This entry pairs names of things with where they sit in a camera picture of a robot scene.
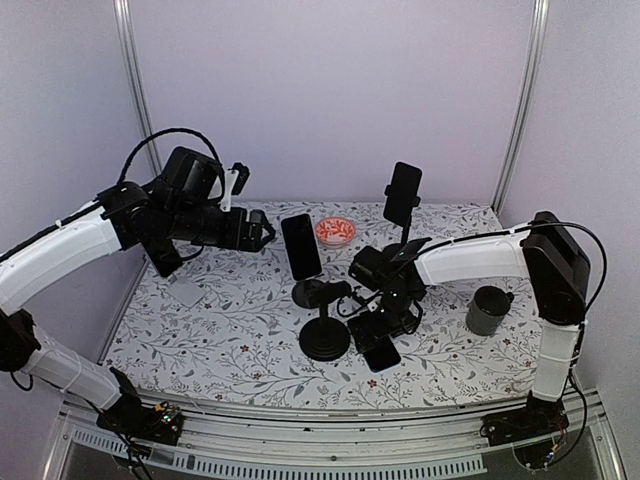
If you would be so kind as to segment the black phone with white edge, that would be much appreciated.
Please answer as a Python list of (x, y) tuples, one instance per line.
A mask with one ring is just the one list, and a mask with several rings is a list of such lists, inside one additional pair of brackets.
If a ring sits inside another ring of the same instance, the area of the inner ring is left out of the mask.
[(322, 265), (310, 216), (287, 217), (280, 225), (293, 279), (303, 281), (320, 275)]

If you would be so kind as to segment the black gooseneck stand round base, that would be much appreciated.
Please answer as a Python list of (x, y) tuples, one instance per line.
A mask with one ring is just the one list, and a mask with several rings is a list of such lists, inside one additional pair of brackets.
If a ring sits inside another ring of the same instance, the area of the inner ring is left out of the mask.
[(324, 286), (315, 291), (319, 316), (309, 320), (299, 334), (299, 346), (307, 357), (330, 362), (347, 352), (350, 345), (349, 330), (344, 323), (329, 316), (328, 307), (351, 292), (352, 287), (347, 281), (324, 282)]

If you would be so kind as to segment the small round base phone stand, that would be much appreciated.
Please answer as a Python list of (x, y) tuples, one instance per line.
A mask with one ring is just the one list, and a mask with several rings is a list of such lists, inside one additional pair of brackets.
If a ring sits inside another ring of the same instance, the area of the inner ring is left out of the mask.
[(317, 279), (297, 282), (292, 290), (292, 299), (294, 303), (301, 308), (317, 308), (319, 303), (315, 298), (315, 291), (323, 286), (324, 282)]

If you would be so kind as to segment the tall black clamp phone stand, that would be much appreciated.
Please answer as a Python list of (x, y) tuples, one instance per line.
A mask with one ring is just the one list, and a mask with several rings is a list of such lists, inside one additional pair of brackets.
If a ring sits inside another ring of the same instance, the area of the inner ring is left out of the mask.
[(410, 195), (403, 187), (391, 184), (385, 187), (384, 194), (386, 201), (383, 218), (402, 228), (399, 244), (404, 246), (408, 242), (412, 211), (419, 205), (421, 198), (416, 193)]

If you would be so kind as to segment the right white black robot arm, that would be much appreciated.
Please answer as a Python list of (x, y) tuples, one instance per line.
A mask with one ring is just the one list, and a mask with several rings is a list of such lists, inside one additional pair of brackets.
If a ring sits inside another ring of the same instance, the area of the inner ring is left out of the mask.
[(564, 430), (569, 421), (562, 396), (574, 385), (586, 314), (590, 261), (570, 234), (573, 225), (541, 211), (508, 230), (434, 241), (429, 237), (383, 250), (366, 247), (349, 274), (372, 295), (347, 325), (356, 349), (378, 354), (391, 340), (413, 333), (421, 315), (412, 308), (430, 286), (459, 280), (514, 277), (530, 282), (542, 336), (526, 403), (489, 414), (480, 433), (493, 446)]

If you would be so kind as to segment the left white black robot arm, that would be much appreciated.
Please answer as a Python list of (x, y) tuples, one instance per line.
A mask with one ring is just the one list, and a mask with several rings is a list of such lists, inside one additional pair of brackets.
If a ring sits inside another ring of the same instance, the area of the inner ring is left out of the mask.
[(1, 369), (37, 377), (99, 412), (99, 427), (176, 445), (179, 407), (142, 404), (125, 373), (95, 364), (49, 336), (25, 310), (36, 294), (99, 258), (141, 245), (167, 278), (185, 263), (174, 246), (258, 252), (275, 237), (261, 210), (234, 207), (250, 175), (241, 163), (224, 169), (215, 154), (175, 148), (162, 172), (144, 185), (120, 179), (73, 215), (1, 256)]

